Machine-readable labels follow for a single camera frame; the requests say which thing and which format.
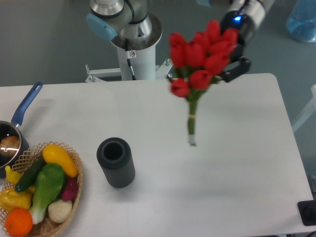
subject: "tulip bouquet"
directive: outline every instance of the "tulip bouquet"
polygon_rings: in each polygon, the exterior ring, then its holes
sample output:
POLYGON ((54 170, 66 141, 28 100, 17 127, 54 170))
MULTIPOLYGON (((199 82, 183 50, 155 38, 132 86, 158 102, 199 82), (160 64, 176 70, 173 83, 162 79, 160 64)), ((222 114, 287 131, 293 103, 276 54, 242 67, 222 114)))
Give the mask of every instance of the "tulip bouquet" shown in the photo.
POLYGON ((198 100, 212 84, 217 84, 219 76, 230 63, 229 55, 237 44, 238 31, 227 29, 221 34, 220 24, 213 20, 206 31, 197 32, 190 42, 180 33, 170 35, 170 57, 174 65, 176 79, 169 79, 171 92, 183 97, 189 104, 189 143, 196 146, 195 118, 198 100))

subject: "saucepan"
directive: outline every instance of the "saucepan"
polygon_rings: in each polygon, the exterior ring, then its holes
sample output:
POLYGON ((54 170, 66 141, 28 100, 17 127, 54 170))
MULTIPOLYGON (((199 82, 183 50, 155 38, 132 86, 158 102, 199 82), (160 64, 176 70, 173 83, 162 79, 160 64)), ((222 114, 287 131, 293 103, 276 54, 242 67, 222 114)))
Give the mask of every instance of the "saucepan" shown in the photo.
POLYGON ((33 85, 16 109, 11 122, 0 121, 0 178, 6 176, 5 167, 7 165, 12 166, 19 156, 30 147, 18 126, 22 125, 26 109, 42 87, 43 84, 41 82, 36 82, 33 85))

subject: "blue bottle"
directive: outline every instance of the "blue bottle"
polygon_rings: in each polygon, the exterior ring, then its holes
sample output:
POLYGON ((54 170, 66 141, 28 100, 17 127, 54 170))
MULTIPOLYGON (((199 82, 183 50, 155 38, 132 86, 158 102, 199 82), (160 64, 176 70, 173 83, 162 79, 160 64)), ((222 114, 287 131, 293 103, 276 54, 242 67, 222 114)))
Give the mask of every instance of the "blue bottle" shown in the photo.
POLYGON ((297 40, 316 42, 316 0, 297 0, 286 28, 297 40))

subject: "tulip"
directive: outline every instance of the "tulip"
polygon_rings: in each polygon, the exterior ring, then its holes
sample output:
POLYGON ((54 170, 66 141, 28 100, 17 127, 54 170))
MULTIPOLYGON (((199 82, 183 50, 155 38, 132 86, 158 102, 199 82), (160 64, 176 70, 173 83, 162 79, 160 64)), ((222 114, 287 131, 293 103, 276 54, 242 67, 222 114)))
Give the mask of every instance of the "tulip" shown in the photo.
POLYGON ((219 22, 216 20, 208 22, 206 34, 208 36, 210 43, 215 43, 216 41, 218 41, 221 35, 221 27, 219 25, 219 22))
POLYGON ((169 36, 169 44, 170 46, 182 45, 185 46, 187 44, 186 40, 180 33, 173 33, 169 36))
POLYGON ((203 65, 212 75, 219 75, 228 65, 230 58, 223 52, 209 56, 203 65))
POLYGON ((183 78, 178 78, 172 81, 171 92, 178 97, 187 97, 190 93, 190 86, 183 78))
POLYGON ((188 65, 193 68, 201 67, 206 58, 206 52, 203 50, 203 47, 195 41, 191 41, 186 45, 185 54, 188 65))
POLYGON ((209 71, 199 70, 189 75, 189 82, 194 89, 205 90, 211 84, 212 75, 209 71))
POLYGON ((233 50, 234 50, 235 46, 231 46, 229 41, 220 41, 217 43, 212 44, 209 48, 208 48, 208 52, 211 55, 223 52, 226 55, 230 55, 233 50))
POLYGON ((228 41, 231 46, 235 47, 238 41, 238 30, 227 29, 224 31, 221 41, 228 41))
POLYGON ((205 51, 209 48, 210 42, 206 32, 196 32, 193 41, 199 43, 205 51))
POLYGON ((180 44, 171 47, 170 57, 176 68, 182 68, 186 65, 185 48, 180 44))

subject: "wicker basket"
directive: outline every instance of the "wicker basket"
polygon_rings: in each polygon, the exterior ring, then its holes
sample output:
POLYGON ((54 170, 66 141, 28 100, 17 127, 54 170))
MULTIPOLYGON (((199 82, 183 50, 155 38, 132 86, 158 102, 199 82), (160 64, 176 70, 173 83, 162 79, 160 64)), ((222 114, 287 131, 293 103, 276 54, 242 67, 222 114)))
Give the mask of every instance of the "wicker basket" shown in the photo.
MULTIPOLYGON (((82 192, 83 171, 82 171, 81 159, 75 150, 73 150, 71 147, 69 147, 68 145, 64 143, 49 142, 49 143, 38 144, 37 146, 33 146, 33 148, 29 148, 27 151, 23 153, 23 155, 20 155, 19 159, 12 166, 12 170, 23 174, 24 171, 28 169, 30 165, 40 157, 40 155, 42 154, 43 148, 46 147, 48 144, 55 144, 57 146, 64 148, 68 152, 68 154, 71 156, 71 158, 75 161, 78 171, 79 171, 78 179, 77 179, 79 190, 76 197, 73 200, 73 209, 70 215, 67 217, 67 219, 63 223, 60 223, 60 224, 54 223, 52 220, 50 220, 48 216, 48 212, 46 212, 44 220, 40 222, 39 224, 33 225, 31 232, 28 235, 26 235, 27 237, 52 237, 60 233, 72 219, 76 211, 76 208, 78 206, 80 195, 82 192)), ((6 180, 2 190, 9 189, 9 188, 14 188, 14 186, 6 180)), ((7 235, 9 235, 8 232, 6 231, 6 228, 4 227, 7 214, 8 214, 7 211, 3 209, 0 210, 0 223, 3 226, 2 229, 3 231, 6 232, 7 235)))

